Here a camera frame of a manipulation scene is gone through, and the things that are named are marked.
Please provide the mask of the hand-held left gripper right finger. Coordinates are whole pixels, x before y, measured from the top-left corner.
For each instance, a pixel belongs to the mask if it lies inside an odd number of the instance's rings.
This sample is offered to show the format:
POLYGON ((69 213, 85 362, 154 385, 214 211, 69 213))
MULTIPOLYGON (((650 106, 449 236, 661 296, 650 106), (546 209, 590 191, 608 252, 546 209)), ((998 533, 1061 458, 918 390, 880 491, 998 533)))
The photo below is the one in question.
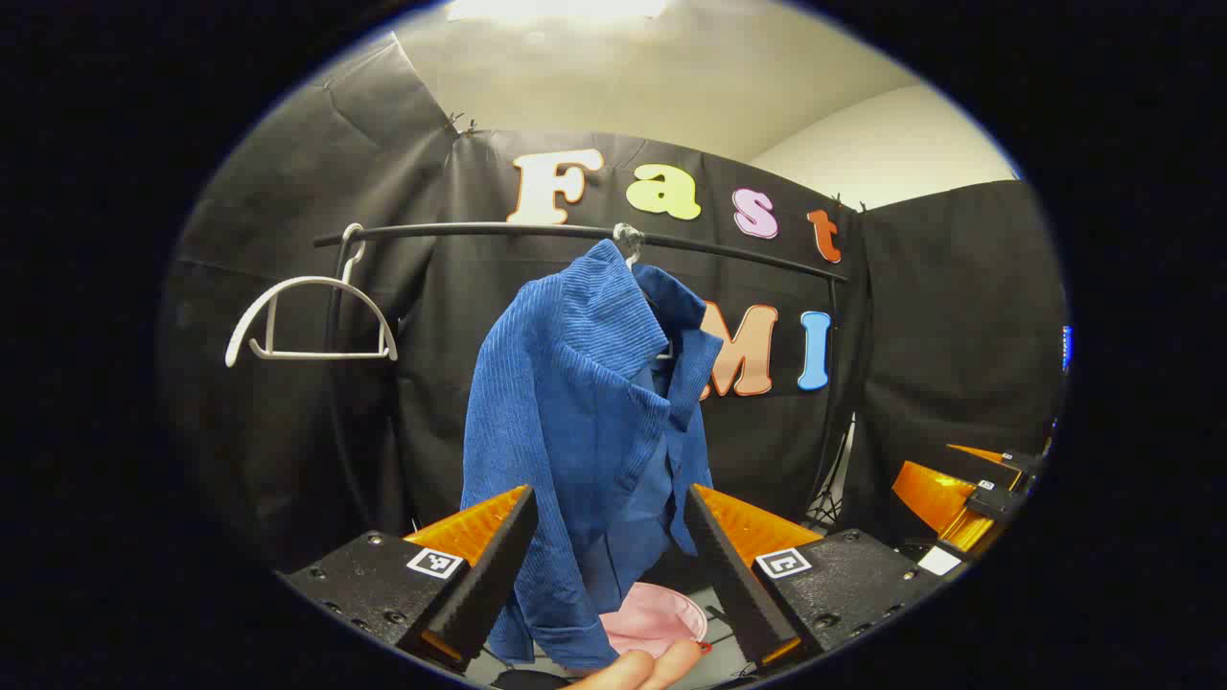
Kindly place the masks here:
POLYGON ((834 537, 693 484, 683 521, 733 637, 758 672, 863 638, 947 584, 863 530, 834 537))

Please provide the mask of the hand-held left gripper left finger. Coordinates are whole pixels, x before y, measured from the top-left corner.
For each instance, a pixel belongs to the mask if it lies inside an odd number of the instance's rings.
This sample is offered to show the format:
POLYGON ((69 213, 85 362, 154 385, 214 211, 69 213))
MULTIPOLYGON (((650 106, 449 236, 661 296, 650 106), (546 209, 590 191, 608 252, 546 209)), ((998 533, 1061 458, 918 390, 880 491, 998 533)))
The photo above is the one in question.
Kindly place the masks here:
POLYGON ((447 672, 466 672, 517 584, 537 529, 529 485, 417 530, 355 537, 280 577, 333 619, 447 672))

